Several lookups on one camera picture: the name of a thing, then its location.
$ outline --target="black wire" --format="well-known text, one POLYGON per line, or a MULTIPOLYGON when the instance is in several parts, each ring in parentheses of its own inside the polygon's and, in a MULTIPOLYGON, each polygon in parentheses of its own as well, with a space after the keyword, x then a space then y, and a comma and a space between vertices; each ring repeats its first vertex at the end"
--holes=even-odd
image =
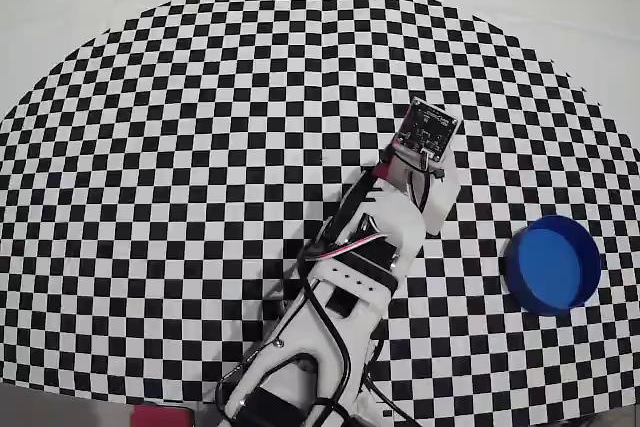
POLYGON ((368 373, 366 373, 362 379, 362 383, 365 385, 365 387, 367 387, 371 392, 373 392, 374 394, 376 394, 378 397, 380 397, 380 400, 382 400, 385 404, 387 404, 391 409, 393 409, 400 417, 402 417, 404 420, 406 420, 407 422, 409 422, 409 425, 412 425, 414 427, 422 427, 418 421, 416 419, 414 419, 413 417, 411 417, 409 414, 407 414, 404 410, 402 410, 400 407, 398 407, 396 405, 396 403, 394 401, 392 401, 391 399, 389 399, 389 397, 387 397, 386 395, 384 395, 382 393, 382 391, 376 387, 376 384, 373 383, 373 380, 371 380, 371 377, 369 376, 368 373))
POLYGON ((427 206, 427 197, 429 197, 429 191, 431 190, 431 174, 426 172, 424 174, 424 185, 422 186, 422 199, 420 199, 420 212, 424 212, 424 208, 427 206))
POLYGON ((427 198, 429 197, 429 191, 431 190, 431 174, 429 172, 424 172, 423 176, 424 176, 424 185, 422 186, 422 196, 420 198, 420 203, 417 203, 416 191, 413 185, 413 171, 410 170, 409 173, 407 174, 407 180, 409 181, 409 189, 410 189, 409 196, 414 201, 414 203, 416 204, 420 212, 423 212, 424 208, 427 206, 427 198))
MULTIPOLYGON (((336 326, 333 325, 333 322, 325 312, 324 308, 322 308, 322 305, 320 305, 316 294, 313 293, 313 289, 311 288, 311 285, 306 278, 302 279, 302 288, 304 289, 306 296, 309 298, 309 302, 311 302, 311 305, 318 314, 318 317, 320 317, 320 320, 331 334, 331 337, 333 337, 333 340, 336 342, 338 350, 340 351, 340 356, 342 357, 342 378, 340 379, 340 383, 338 384, 335 392, 331 396, 331 402, 337 404, 340 400, 340 397, 347 388, 347 383, 349 382, 349 377, 351 376, 351 356, 349 355, 349 350, 347 349, 347 345, 344 343, 340 332, 338 332, 338 329, 336 329, 336 326)), ((327 420, 327 417, 329 417, 332 410, 333 409, 330 405, 325 405, 324 409, 322 409, 322 412, 313 423, 313 427, 321 426, 324 421, 327 420)))
MULTIPOLYGON (((312 287, 312 289, 311 289, 312 292, 313 292, 313 289, 315 289, 317 287, 318 283, 316 283, 312 287)), ((304 299, 302 299, 302 302, 300 302, 300 305, 298 305, 298 307, 296 307, 296 310, 293 312, 293 314, 291 314, 291 317, 289 317, 289 319, 287 320, 287 322, 285 322, 285 324, 282 326, 282 328, 280 328, 280 330, 274 336, 274 338, 273 338, 273 340, 271 342, 268 342, 268 343, 266 343, 264 345, 261 345, 250 356, 248 356, 246 359, 243 359, 238 365, 236 365, 233 369, 231 369, 227 374, 223 375, 222 378, 220 379, 220 381, 216 384, 216 387, 215 387, 215 389, 213 391, 214 392, 213 393, 213 402, 214 402, 214 405, 216 406, 216 409, 218 410, 218 412, 220 412, 220 415, 229 423, 229 425, 233 425, 233 422, 229 418, 229 416, 227 415, 227 413, 224 410, 224 407, 220 403, 220 393, 222 391, 222 386, 226 383, 226 380, 228 378, 230 378, 234 373, 236 373, 240 369, 246 368, 247 365, 251 364, 253 359, 260 353, 260 351, 262 351, 267 346, 273 344, 273 342, 275 342, 276 340, 278 340, 280 338, 280 336, 284 332, 284 329, 287 328, 287 326, 291 323, 291 321, 295 318, 295 316, 298 315, 298 313, 300 312, 302 307, 304 307, 304 304, 307 303, 307 299, 308 299, 308 297, 305 295, 304 299)))
POLYGON ((413 186, 413 170, 410 170, 407 174, 407 181, 409 183, 409 198, 411 199, 411 202, 413 202, 417 207, 419 204, 416 200, 416 190, 413 186))
POLYGON ((406 164, 407 166, 411 167, 413 170, 416 170, 418 172, 420 172, 421 174, 426 174, 428 173, 427 169, 421 169, 420 167, 416 167, 415 165, 413 165, 411 162, 409 162, 407 159, 405 159, 404 157, 402 157, 401 155, 398 154, 398 152, 396 152, 395 150, 393 151, 393 155, 395 157, 397 157, 398 159, 400 159, 400 161, 402 161, 404 164, 406 164))

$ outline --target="checkerboard mat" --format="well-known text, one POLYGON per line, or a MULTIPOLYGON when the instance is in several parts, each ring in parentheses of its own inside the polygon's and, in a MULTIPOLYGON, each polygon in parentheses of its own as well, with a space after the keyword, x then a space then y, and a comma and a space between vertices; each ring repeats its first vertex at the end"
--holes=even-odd
POLYGON ((434 0, 185 0, 56 65, 0 124, 3 381, 210 399, 413 96, 464 119, 462 190, 390 305, 379 387, 438 426, 635 402, 640 155, 553 62, 434 0), (605 268, 538 318, 500 255, 553 213, 605 268))

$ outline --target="white robotic arm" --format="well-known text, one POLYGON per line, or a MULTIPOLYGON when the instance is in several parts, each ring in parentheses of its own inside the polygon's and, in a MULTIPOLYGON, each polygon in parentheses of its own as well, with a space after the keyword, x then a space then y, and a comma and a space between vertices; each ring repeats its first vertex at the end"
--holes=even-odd
POLYGON ((218 384, 216 403, 234 427, 390 425, 363 388, 364 382, 375 390, 365 375, 371 335, 405 281, 425 233, 437 233, 433 230, 439 230, 457 195, 442 205, 438 199, 427 203, 434 170, 444 166, 457 182, 444 153, 459 123, 416 102, 386 158, 364 170, 336 215, 301 252, 303 289, 262 346, 236 368, 248 367, 224 407, 221 388, 235 370, 218 384), (433 119, 437 128, 428 131, 433 119), (424 176, 420 202, 414 172, 424 176), (436 216, 434 208, 438 219, 427 225, 436 216))

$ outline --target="blue cup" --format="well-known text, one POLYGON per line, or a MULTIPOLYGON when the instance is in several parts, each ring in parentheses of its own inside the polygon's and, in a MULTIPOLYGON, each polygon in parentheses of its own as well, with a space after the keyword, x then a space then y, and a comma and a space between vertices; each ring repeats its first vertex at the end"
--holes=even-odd
POLYGON ((506 251, 506 283, 522 308, 566 314, 584 305, 600 282, 593 237, 575 220, 549 215, 518 232, 506 251))

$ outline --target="cable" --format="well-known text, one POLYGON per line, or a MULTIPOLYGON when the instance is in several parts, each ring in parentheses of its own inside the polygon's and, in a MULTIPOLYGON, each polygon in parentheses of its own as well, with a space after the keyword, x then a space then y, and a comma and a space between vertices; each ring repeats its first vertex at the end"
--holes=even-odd
POLYGON ((424 212, 424 208, 427 206, 427 197, 429 197, 429 191, 431 190, 431 174, 428 172, 424 174, 424 185, 422 186, 422 199, 420 199, 420 212, 424 212))
POLYGON ((416 170, 418 172, 420 172, 421 174, 426 174, 428 173, 427 169, 422 169, 420 167, 416 167, 415 165, 413 165, 411 162, 409 162, 407 159, 405 159, 404 157, 402 157, 401 155, 398 154, 398 152, 396 152, 395 150, 393 151, 393 155, 394 157, 397 157, 398 159, 400 159, 400 161, 404 164, 406 164, 408 167, 411 167, 413 170, 416 170))
MULTIPOLYGON (((319 283, 320 283, 320 281, 316 282, 313 285, 313 287, 311 287, 311 292, 312 293, 313 293, 313 290, 318 286, 319 283)), ((289 319, 285 322, 285 324, 280 328, 280 330, 273 337, 273 340, 271 342, 267 342, 266 344, 261 345, 251 355, 249 355, 246 359, 243 359, 242 361, 240 361, 238 363, 238 365, 236 365, 233 369, 231 369, 229 372, 227 372, 225 375, 223 375, 222 378, 216 384, 216 387, 214 389, 214 397, 213 397, 214 398, 214 404, 215 404, 216 409, 218 410, 218 412, 220 412, 220 415, 229 423, 229 425, 233 425, 232 420, 229 418, 229 416, 225 412, 224 407, 220 404, 220 392, 222 391, 222 386, 227 382, 227 380, 229 380, 229 378, 231 378, 233 376, 233 374, 238 372, 240 369, 243 369, 246 366, 250 365, 262 350, 264 350, 269 345, 273 345, 276 341, 278 341, 280 339, 280 336, 284 332, 284 329, 286 329, 288 327, 288 325, 291 323, 291 321, 295 318, 295 316, 298 315, 298 313, 300 312, 302 307, 304 307, 304 305, 307 303, 307 299, 308 299, 308 297, 305 295, 305 297, 302 299, 302 302, 300 302, 300 305, 298 305, 298 307, 296 307, 296 310, 293 312, 293 314, 291 314, 291 317, 289 317, 289 319)))
POLYGON ((407 191, 409 193, 409 198, 411 202, 413 202, 420 212, 424 211, 424 208, 427 206, 427 198, 429 197, 429 191, 431 190, 431 174, 425 172, 424 176, 424 185, 422 186, 422 196, 420 198, 420 203, 418 203, 416 198, 416 191, 413 185, 413 171, 410 170, 407 174, 407 191))
POLYGON ((363 237, 360 240, 356 240, 349 244, 343 245, 342 247, 338 247, 335 250, 325 252, 323 254, 316 255, 313 257, 305 257, 304 260, 312 262, 312 261, 318 261, 318 260, 332 259, 333 257, 337 257, 340 254, 344 254, 345 252, 349 252, 350 250, 357 249, 358 247, 361 247, 364 244, 368 244, 369 242, 372 242, 376 239, 382 239, 385 237, 387 237, 386 234, 381 234, 381 233, 371 234, 366 237, 363 237))
POLYGON ((380 400, 382 400, 385 404, 387 404, 391 409, 393 409, 400 417, 402 417, 404 420, 406 420, 407 422, 409 422, 409 425, 412 425, 414 427, 421 427, 421 425, 418 423, 418 421, 416 419, 414 419, 413 417, 411 417, 409 414, 407 414, 404 410, 402 410, 400 407, 398 407, 396 405, 395 402, 393 402, 391 399, 389 399, 389 397, 387 397, 386 395, 384 395, 382 393, 382 391, 376 387, 376 384, 373 383, 373 380, 371 380, 371 377, 369 376, 369 374, 367 373, 364 378, 362 379, 362 383, 365 385, 365 387, 367 387, 371 392, 373 392, 374 394, 376 394, 380 400))
POLYGON ((214 404, 216 406, 216 409, 218 409, 218 412, 220 412, 220 415, 224 418, 224 420, 226 420, 229 425, 233 425, 233 421, 231 420, 231 418, 229 418, 229 416, 227 415, 227 413, 224 411, 224 407, 220 404, 220 392, 222 391, 222 385, 229 380, 229 378, 235 374, 236 372, 238 372, 240 369, 245 368, 247 365, 251 364, 251 362, 253 362, 253 359, 256 358, 256 356, 266 347, 268 347, 269 345, 271 345, 273 343, 273 341, 264 344, 262 346, 260 346, 258 349, 256 349, 255 352, 253 352, 249 357, 247 357, 246 359, 242 360, 238 365, 236 365, 233 369, 231 369, 229 372, 227 372, 225 375, 222 376, 222 378, 218 381, 218 383, 216 384, 216 388, 213 391, 213 401, 214 404))
MULTIPOLYGON (((313 293, 313 289, 311 288, 311 285, 306 278, 302 280, 302 288, 304 289, 309 302, 311 302, 311 305, 318 314, 318 317, 320 317, 320 320, 331 334, 331 337, 333 337, 333 340, 335 340, 336 345, 338 346, 338 350, 340 351, 340 356, 342 357, 342 378, 340 379, 340 383, 338 384, 338 387, 336 387, 336 390, 330 399, 331 402, 337 404, 340 400, 340 397, 344 393, 344 390, 347 388, 347 383, 349 382, 349 377, 351 376, 351 356, 349 355, 349 349, 347 349, 347 345, 344 343, 344 339, 340 335, 340 332, 338 332, 338 329, 336 329, 336 326, 333 325, 333 322, 331 321, 325 310, 322 308, 322 305, 320 305, 316 294, 313 293)), ((324 409, 322 409, 322 412, 313 423, 313 427, 320 427, 324 423, 324 421, 327 420, 327 417, 329 417, 332 410, 333 409, 330 405, 325 405, 324 409)))
POLYGON ((416 192, 413 188, 413 170, 410 170, 407 173, 407 192, 409 193, 409 199, 411 199, 411 202, 417 206, 418 201, 416 200, 416 192))
POLYGON ((369 362, 367 362, 367 364, 364 366, 364 371, 362 373, 362 384, 365 387, 367 387, 371 392, 376 394, 380 398, 380 400, 382 400, 391 409, 393 409, 395 412, 397 412, 398 415, 400 415, 403 419, 405 419, 411 425, 420 427, 420 424, 418 423, 418 421, 416 421, 409 414, 407 414, 404 410, 402 410, 400 407, 398 407, 398 405, 394 401, 392 401, 386 395, 384 395, 382 393, 382 391, 380 389, 378 389, 378 387, 376 387, 376 385, 373 383, 373 379, 371 378, 371 374, 369 373, 369 366, 372 363, 374 363, 376 360, 378 360, 378 357, 380 357, 380 353, 382 352, 383 344, 384 344, 384 339, 379 339, 378 343, 376 344, 375 348, 373 349, 373 354, 371 355, 371 359, 369 359, 369 362))

